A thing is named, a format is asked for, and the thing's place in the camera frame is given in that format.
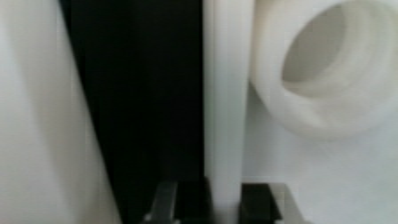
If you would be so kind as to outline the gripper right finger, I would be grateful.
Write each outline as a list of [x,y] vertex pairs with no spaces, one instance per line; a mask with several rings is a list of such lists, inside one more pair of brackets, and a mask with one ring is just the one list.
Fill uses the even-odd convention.
[[282,183],[243,183],[240,224],[309,224]]

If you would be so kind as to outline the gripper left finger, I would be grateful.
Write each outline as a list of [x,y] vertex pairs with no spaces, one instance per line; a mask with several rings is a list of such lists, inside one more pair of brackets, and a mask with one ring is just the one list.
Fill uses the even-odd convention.
[[151,209],[138,224],[213,224],[206,181],[167,181],[158,184]]

